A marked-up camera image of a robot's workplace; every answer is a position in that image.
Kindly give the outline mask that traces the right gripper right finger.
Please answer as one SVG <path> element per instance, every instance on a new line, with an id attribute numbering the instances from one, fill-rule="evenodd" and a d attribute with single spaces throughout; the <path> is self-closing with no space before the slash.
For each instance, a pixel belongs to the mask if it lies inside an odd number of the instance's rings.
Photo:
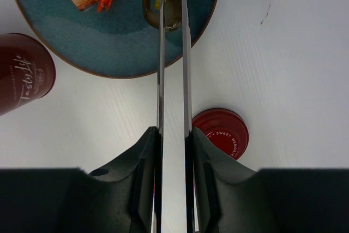
<path id="1" fill-rule="evenodd" d="M 348 232 L 347 169 L 254 171 L 192 138 L 200 232 Z"/>

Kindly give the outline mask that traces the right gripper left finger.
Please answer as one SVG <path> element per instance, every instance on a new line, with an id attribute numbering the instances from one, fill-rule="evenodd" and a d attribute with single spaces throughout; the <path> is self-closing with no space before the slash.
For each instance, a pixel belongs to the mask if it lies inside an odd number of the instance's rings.
<path id="1" fill-rule="evenodd" d="M 1 232 L 150 232 L 159 219 L 159 132 L 86 173 L 1 170 Z"/>

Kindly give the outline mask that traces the metal tongs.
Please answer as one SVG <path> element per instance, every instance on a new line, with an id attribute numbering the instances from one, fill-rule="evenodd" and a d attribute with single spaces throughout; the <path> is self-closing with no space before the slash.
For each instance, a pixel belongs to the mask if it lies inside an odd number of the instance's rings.
<path id="1" fill-rule="evenodd" d="M 184 22 L 170 32 L 165 29 L 167 3 L 160 0 L 153 232 L 195 232 L 191 33 L 188 1 L 180 5 Z"/>

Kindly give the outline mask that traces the red metal can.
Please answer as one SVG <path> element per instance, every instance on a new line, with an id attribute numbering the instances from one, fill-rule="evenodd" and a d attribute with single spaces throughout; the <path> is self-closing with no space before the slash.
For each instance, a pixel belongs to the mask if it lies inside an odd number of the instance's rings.
<path id="1" fill-rule="evenodd" d="M 44 97 L 56 67 L 45 46 L 21 33 L 1 34 L 1 115 Z"/>

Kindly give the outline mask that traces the dark green eggplant piece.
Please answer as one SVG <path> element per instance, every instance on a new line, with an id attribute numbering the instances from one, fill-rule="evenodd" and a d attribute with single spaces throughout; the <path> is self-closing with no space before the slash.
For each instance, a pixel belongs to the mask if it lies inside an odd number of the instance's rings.
<path id="1" fill-rule="evenodd" d="M 164 0 L 165 31 L 171 32 L 177 30 L 182 23 L 182 4 L 181 0 Z M 142 0 L 142 10 L 145 20 L 148 24 L 159 29 L 159 12 L 151 10 L 151 0 Z"/>

